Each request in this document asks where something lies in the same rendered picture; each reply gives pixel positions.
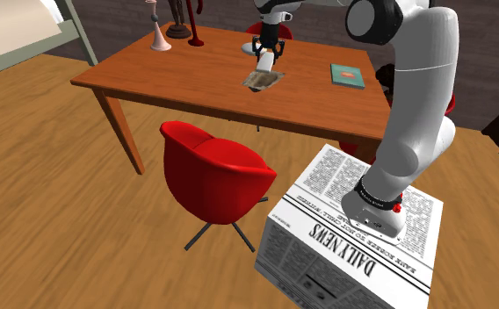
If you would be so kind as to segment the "bed with green frame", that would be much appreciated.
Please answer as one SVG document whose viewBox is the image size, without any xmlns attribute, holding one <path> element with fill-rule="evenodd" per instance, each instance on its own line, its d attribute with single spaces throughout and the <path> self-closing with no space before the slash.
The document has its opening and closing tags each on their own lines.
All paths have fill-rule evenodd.
<svg viewBox="0 0 499 309">
<path fill-rule="evenodd" d="M 0 0 L 0 71 L 73 40 L 97 65 L 72 0 Z"/>
</svg>

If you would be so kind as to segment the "brown square tray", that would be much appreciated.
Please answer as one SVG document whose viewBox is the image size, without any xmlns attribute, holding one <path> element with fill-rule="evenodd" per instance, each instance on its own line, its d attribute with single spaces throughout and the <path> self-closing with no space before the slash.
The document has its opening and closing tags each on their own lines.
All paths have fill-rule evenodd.
<svg viewBox="0 0 499 309">
<path fill-rule="evenodd" d="M 242 82 L 242 85 L 248 87 L 253 92 L 259 92 L 275 85 L 284 76 L 284 73 L 277 71 L 262 72 L 254 70 L 246 77 Z"/>
</svg>

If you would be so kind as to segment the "teal book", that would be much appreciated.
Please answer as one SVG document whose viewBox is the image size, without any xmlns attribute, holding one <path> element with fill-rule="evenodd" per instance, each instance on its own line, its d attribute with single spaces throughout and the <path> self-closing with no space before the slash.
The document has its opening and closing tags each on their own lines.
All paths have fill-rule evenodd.
<svg viewBox="0 0 499 309">
<path fill-rule="evenodd" d="M 331 82 L 335 85 L 363 90 L 365 83 L 359 68 L 330 64 Z"/>
</svg>

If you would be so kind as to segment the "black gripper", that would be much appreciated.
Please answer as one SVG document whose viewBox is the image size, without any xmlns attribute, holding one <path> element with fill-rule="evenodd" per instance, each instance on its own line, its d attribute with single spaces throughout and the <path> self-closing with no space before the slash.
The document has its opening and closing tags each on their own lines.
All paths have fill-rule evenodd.
<svg viewBox="0 0 499 309">
<path fill-rule="evenodd" d="M 251 42 L 251 51 L 260 58 L 263 48 L 272 48 L 274 55 L 273 63 L 283 54 L 285 42 L 278 39 L 279 24 L 262 23 L 260 36 L 253 36 Z"/>
</svg>

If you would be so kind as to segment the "dark brown figure statue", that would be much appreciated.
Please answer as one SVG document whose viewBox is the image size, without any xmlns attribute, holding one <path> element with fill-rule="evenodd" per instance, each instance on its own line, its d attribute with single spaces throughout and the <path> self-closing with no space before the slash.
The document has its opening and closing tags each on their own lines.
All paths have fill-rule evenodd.
<svg viewBox="0 0 499 309">
<path fill-rule="evenodd" d="M 167 0 L 174 24 L 170 25 L 166 35 L 172 39 L 186 39 L 192 36 L 192 32 L 184 24 L 184 10 L 182 0 Z"/>
</svg>

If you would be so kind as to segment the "red candlestick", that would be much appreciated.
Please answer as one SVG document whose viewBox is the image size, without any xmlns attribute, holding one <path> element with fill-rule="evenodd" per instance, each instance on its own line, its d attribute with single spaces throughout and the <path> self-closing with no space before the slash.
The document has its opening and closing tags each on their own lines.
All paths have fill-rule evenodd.
<svg viewBox="0 0 499 309">
<path fill-rule="evenodd" d="M 192 0 L 185 0 L 188 14 L 189 14 L 189 19 L 191 23 L 191 28 L 192 28 L 192 37 L 188 40 L 188 44 L 193 46 L 193 47 L 202 47 L 205 45 L 205 43 L 199 38 L 198 33 L 197 33 L 197 26 L 195 24 L 195 19 L 193 15 L 193 8 L 192 8 Z M 203 11 L 203 0 L 197 0 L 198 6 L 196 9 L 196 13 L 200 14 Z"/>
</svg>

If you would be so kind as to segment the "newspaper print robot stand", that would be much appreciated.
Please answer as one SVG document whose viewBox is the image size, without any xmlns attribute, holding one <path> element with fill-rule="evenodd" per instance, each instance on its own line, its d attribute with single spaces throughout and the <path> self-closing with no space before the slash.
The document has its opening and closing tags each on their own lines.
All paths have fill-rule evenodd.
<svg viewBox="0 0 499 309">
<path fill-rule="evenodd" d="M 341 208 L 368 168 L 326 144 L 268 215 L 255 268 L 301 309 L 428 309 L 443 203 L 408 187 L 404 237 L 375 238 Z"/>
</svg>

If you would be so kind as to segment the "pink candlestick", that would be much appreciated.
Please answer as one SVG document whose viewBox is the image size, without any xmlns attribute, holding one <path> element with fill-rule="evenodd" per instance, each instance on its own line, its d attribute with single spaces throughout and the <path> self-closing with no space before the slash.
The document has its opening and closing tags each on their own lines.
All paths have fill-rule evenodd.
<svg viewBox="0 0 499 309">
<path fill-rule="evenodd" d="M 145 0 L 149 9 L 150 18 L 154 26 L 154 40 L 150 48 L 154 51 L 164 52 L 171 50 L 171 44 L 166 41 L 158 25 L 158 16 L 156 15 L 156 0 Z"/>
</svg>

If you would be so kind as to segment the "wooden table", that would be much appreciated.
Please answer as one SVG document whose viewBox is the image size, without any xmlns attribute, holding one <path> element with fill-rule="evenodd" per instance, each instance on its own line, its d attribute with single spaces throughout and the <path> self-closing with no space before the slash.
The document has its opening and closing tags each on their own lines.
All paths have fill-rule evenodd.
<svg viewBox="0 0 499 309">
<path fill-rule="evenodd" d="M 144 166 L 122 100 L 353 143 L 359 160 L 374 157 L 389 108 L 366 51 L 290 40 L 274 67 L 285 76 L 253 92 L 242 85 L 256 66 L 241 50 L 250 36 L 205 26 L 198 32 L 204 46 L 175 40 L 165 52 L 151 50 L 148 34 L 71 79 L 93 91 L 137 174 Z M 331 63 L 359 68 L 365 88 L 333 84 Z"/>
</svg>

